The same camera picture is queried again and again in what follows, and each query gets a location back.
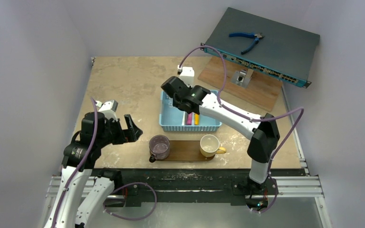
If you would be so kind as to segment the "purple translucent cup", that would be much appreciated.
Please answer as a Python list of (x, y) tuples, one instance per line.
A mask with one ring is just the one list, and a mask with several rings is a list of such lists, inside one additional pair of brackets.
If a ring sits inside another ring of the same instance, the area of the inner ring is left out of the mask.
[(149, 141), (149, 162), (153, 163), (157, 160), (164, 160), (170, 154), (170, 141), (164, 135), (156, 135)]

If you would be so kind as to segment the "yellow toothbrush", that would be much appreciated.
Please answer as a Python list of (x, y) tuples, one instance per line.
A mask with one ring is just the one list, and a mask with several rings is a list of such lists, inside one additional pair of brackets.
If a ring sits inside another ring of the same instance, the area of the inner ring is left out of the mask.
[(194, 125), (199, 125), (200, 116), (198, 114), (194, 114)]

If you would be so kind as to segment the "yellow mug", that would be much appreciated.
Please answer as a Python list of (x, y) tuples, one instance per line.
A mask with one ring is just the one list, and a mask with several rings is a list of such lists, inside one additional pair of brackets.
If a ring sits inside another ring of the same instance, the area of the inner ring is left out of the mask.
[(200, 152), (204, 157), (210, 158), (216, 154), (225, 154), (227, 150), (221, 147), (220, 141), (216, 136), (208, 134), (200, 140)]

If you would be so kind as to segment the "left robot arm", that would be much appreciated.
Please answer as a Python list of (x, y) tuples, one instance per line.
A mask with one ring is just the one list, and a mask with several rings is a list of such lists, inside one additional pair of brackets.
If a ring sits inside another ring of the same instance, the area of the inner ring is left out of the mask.
[(124, 115), (127, 129), (111, 111), (106, 114), (90, 112), (81, 121), (71, 143), (64, 149), (61, 182), (48, 217), (47, 228), (86, 228), (90, 217), (109, 194), (118, 194), (123, 187), (120, 170), (103, 168), (98, 173), (94, 188), (81, 202), (83, 190), (90, 178), (101, 150), (107, 145), (136, 142), (143, 134), (130, 114)]

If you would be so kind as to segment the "brown wooden oval tray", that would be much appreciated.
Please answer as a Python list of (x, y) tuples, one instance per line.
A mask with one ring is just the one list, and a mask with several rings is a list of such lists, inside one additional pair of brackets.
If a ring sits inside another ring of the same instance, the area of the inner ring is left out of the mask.
[(170, 141), (170, 153), (165, 159), (156, 159), (154, 155), (149, 157), (149, 162), (208, 162), (214, 158), (205, 157), (200, 152), (200, 141), (183, 141), (183, 140), (171, 140)]

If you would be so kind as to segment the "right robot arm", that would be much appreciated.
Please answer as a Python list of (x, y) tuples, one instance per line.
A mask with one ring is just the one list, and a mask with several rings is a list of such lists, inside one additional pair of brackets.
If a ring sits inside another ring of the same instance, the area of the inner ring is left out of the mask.
[(266, 188), (272, 153), (280, 139), (272, 115), (261, 116), (242, 110), (200, 85), (187, 86), (176, 76), (163, 82), (161, 89), (173, 100), (173, 107), (180, 111), (218, 120), (247, 138), (250, 141), (247, 154), (252, 159), (248, 188), (253, 193)]

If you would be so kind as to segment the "light blue plastic basket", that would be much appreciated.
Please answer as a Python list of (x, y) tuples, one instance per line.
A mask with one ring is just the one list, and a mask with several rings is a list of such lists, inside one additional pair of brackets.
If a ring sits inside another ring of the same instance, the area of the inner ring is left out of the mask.
[(173, 99), (165, 92), (160, 95), (160, 114), (159, 125), (165, 132), (216, 132), (222, 123), (208, 116), (200, 115), (199, 124), (193, 125), (183, 124), (183, 118), (186, 113), (172, 106)]

